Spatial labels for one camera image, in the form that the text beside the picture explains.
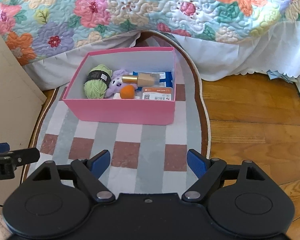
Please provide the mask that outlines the green yarn ball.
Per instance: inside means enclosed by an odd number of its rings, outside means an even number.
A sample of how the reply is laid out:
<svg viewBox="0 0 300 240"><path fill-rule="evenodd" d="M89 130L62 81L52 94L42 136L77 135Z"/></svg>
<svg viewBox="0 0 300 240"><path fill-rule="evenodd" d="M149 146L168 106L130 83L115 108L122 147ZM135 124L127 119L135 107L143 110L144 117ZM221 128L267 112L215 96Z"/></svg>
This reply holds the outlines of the green yarn ball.
<svg viewBox="0 0 300 240"><path fill-rule="evenodd" d="M109 88L113 71L104 64L99 64L90 70L83 85L88 99L103 99Z"/></svg>

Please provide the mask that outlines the orange makeup sponge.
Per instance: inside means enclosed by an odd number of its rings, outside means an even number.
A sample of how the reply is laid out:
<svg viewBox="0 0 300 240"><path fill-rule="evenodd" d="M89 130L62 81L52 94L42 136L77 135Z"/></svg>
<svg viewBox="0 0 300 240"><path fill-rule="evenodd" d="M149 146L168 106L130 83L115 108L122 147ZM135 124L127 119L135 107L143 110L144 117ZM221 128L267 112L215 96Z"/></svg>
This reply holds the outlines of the orange makeup sponge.
<svg viewBox="0 0 300 240"><path fill-rule="evenodd" d="M120 90L121 99L134 99L135 87L133 85L126 85Z"/></svg>

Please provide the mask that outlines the clear box orange label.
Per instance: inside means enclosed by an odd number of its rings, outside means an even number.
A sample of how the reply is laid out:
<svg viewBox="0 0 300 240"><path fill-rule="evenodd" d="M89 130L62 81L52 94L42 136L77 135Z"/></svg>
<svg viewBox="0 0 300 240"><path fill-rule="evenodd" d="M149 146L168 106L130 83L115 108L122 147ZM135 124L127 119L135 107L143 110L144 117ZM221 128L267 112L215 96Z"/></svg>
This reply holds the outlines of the clear box orange label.
<svg viewBox="0 0 300 240"><path fill-rule="evenodd" d="M143 87L142 100L172 100L173 89L170 87Z"/></svg>

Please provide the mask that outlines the purple plush toy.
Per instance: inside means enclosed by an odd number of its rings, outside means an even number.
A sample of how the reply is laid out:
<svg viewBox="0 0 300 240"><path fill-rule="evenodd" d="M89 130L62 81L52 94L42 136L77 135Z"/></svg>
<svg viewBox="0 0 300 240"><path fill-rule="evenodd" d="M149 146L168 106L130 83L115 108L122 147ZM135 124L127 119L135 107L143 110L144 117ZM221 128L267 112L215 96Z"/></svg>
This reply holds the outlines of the purple plush toy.
<svg viewBox="0 0 300 240"><path fill-rule="evenodd" d="M123 75L131 75L131 74L129 72L125 71L124 69L113 71L109 88L107 89L105 96L104 96L105 98L112 99L114 94L120 93L120 90L123 87L125 87L126 85L133 85L135 87L135 90L138 89L138 86L136 84L122 82Z"/></svg>

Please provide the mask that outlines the blue wet wipes pack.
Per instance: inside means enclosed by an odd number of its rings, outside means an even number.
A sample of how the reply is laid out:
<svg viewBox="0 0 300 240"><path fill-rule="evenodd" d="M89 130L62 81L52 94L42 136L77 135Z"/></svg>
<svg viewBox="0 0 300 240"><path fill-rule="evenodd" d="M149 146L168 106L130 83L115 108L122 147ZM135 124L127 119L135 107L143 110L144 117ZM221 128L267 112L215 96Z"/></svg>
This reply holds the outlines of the blue wet wipes pack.
<svg viewBox="0 0 300 240"><path fill-rule="evenodd" d="M173 77L171 72L151 72L160 74L159 87L173 87ZM138 75L138 72L132 72L132 75Z"/></svg>

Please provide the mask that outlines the foundation bottle gold cap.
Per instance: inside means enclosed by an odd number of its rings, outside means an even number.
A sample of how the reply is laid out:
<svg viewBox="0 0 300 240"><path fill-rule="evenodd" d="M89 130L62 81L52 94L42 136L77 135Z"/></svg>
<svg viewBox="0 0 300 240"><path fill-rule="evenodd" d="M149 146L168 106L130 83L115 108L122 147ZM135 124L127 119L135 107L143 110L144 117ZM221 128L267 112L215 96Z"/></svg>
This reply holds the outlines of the foundation bottle gold cap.
<svg viewBox="0 0 300 240"><path fill-rule="evenodd" d="M158 86L160 83L160 74L138 73L138 75L123 75L122 82L136 84L138 87Z"/></svg>

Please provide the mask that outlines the white tissue pack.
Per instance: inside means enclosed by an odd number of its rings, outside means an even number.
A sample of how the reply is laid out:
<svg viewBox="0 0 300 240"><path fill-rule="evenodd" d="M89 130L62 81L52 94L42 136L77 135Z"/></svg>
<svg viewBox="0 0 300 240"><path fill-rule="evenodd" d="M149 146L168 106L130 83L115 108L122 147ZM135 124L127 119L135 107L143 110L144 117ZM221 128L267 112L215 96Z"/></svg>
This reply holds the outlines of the white tissue pack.
<svg viewBox="0 0 300 240"><path fill-rule="evenodd" d="M113 99L121 99L120 93L115 93Z"/></svg>

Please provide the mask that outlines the checkered floor rug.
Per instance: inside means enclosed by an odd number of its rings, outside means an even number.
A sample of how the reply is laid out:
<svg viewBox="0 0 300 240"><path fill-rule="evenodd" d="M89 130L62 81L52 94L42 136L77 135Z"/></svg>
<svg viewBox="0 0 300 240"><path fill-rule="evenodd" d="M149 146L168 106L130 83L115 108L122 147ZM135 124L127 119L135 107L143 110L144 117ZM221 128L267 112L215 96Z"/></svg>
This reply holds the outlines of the checkered floor rug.
<svg viewBox="0 0 300 240"><path fill-rule="evenodd" d="M115 124L78 120L63 101L66 87L48 95L34 130L31 146L39 162L69 164L109 150L110 166L101 182L114 194L182 194L196 176L186 163L189 149L210 155L210 120L196 65L171 35L143 32L139 47L174 47L176 103L174 122L167 126Z"/></svg>

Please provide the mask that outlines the beige cabinet panel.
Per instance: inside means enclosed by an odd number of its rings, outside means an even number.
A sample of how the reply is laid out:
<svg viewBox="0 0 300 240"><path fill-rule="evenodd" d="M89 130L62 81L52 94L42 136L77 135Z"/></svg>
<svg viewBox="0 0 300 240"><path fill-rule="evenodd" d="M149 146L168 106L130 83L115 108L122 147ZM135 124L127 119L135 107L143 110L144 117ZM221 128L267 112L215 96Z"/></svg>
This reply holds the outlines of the beige cabinet panel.
<svg viewBox="0 0 300 240"><path fill-rule="evenodd" d="M0 143L27 148L45 101L0 35Z"/></svg>

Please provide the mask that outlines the pink fuzzy cloth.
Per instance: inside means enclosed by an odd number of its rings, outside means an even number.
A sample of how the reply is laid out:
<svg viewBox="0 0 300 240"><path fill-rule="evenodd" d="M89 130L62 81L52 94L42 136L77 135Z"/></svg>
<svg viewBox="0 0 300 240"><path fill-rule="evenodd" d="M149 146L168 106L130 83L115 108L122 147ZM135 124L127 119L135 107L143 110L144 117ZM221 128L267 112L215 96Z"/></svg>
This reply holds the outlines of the pink fuzzy cloth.
<svg viewBox="0 0 300 240"><path fill-rule="evenodd" d="M4 218L0 215L0 240L7 240L11 237L12 233L8 229Z"/></svg>

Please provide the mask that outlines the pink cardboard box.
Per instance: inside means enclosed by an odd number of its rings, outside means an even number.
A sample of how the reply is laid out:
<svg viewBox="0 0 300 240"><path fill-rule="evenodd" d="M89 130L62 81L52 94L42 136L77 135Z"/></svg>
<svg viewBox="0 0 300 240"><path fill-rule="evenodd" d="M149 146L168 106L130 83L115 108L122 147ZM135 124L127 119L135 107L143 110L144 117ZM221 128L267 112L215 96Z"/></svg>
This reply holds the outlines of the pink cardboard box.
<svg viewBox="0 0 300 240"><path fill-rule="evenodd" d="M63 101L82 121L169 125L174 120L175 72L172 47L89 52Z"/></svg>

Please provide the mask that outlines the floral quilt bedspread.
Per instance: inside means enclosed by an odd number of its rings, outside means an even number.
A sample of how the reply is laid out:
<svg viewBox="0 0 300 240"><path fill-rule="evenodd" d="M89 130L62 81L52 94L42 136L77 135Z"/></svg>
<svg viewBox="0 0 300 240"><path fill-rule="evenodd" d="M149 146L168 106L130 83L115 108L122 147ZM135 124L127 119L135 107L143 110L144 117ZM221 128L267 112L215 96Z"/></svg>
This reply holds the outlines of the floral quilt bedspread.
<svg viewBox="0 0 300 240"><path fill-rule="evenodd" d="M236 44L281 21L300 21L300 0L0 0L21 65L134 30Z"/></svg>

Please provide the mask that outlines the white bed skirt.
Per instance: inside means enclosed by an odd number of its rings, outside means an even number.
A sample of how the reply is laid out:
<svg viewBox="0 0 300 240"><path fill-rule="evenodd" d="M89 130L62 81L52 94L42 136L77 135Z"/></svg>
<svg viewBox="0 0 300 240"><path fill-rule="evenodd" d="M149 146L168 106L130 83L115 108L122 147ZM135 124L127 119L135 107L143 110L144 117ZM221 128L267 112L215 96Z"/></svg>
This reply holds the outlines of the white bed skirt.
<svg viewBox="0 0 300 240"><path fill-rule="evenodd" d="M41 90L54 89L71 80L88 52L132 47L142 34L142 31L119 34L29 63L24 69ZM300 21L280 22L263 36L238 44L206 41L177 34L162 34L161 37L167 38L175 47L181 47L205 81L268 70L288 77L300 76Z"/></svg>

